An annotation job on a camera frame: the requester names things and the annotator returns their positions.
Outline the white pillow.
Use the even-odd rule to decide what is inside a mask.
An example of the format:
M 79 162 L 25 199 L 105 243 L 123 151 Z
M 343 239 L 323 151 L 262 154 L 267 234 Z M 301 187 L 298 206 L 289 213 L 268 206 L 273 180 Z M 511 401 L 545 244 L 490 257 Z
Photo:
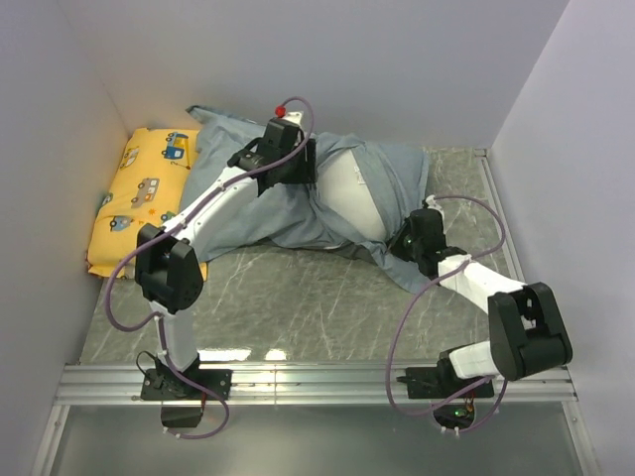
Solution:
M 317 195 L 364 241 L 385 242 L 390 227 L 380 212 L 380 193 L 386 187 L 392 190 L 384 164 L 376 154 L 369 154 L 365 148 L 340 148 L 319 170 Z

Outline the grey striped pillowcase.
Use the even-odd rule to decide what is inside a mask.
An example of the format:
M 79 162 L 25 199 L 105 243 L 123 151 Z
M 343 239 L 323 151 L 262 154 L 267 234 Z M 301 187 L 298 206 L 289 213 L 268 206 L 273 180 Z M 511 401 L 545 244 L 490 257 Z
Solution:
M 354 135 L 317 133 L 317 179 L 325 160 L 340 148 L 365 148 L 384 164 L 392 190 L 380 193 L 380 208 L 390 227 L 385 242 L 364 241 L 335 212 L 318 198 L 314 185 L 277 184 L 265 191 L 213 235 L 203 248 L 203 259 L 213 260 L 238 247 L 269 242 L 282 248 L 323 249 L 340 252 L 351 259 L 375 262 L 399 287 L 415 294 L 427 282 L 416 264 L 394 257 L 388 251 L 390 239 L 406 217 L 421 208 L 427 196 L 430 159 L 420 147 L 377 143 Z

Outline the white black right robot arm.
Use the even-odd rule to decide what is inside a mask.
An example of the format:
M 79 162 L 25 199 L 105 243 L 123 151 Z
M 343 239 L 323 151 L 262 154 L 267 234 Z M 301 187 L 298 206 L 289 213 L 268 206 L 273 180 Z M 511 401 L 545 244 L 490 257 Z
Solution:
M 439 210 L 412 212 L 389 250 L 487 314 L 486 341 L 440 354 L 432 384 L 442 393 L 456 397 L 477 378 L 518 381 L 572 360 L 572 344 L 552 289 L 506 278 L 449 246 Z

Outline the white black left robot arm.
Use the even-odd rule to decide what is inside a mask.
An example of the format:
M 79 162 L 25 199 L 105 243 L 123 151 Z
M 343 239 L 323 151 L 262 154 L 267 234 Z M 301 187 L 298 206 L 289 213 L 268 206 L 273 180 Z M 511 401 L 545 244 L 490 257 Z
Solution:
M 317 180 L 316 141 L 304 132 L 302 117 L 278 109 L 264 134 L 234 153 L 203 195 L 162 227 L 145 225 L 138 233 L 135 281 L 157 323 L 156 371 L 178 399 L 203 384 L 191 307 L 202 292 L 204 246 L 266 190 Z

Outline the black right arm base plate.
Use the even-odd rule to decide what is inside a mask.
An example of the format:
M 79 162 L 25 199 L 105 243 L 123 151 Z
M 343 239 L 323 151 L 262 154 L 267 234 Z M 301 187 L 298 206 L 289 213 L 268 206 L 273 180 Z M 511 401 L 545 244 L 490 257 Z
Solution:
M 391 376 L 391 382 L 406 386 L 409 400 L 442 400 L 476 384 L 479 377 L 460 379 L 453 370 L 438 367 L 407 367 L 400 375 Z

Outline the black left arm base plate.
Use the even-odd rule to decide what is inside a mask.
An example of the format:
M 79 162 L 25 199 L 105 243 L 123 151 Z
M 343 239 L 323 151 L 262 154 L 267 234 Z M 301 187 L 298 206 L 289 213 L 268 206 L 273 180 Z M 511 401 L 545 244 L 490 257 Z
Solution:
M 195 386 L 184 382 L 169 368 L 150 369 L 146 372 L 141 387 L 142 401 L 195 401 L 203 397 L 199 387 L 213 391 L 223 400 L 227 400 L 231 389 L 233 372 L 229 369 L 198 369 L 186 378 L 195 382 Z

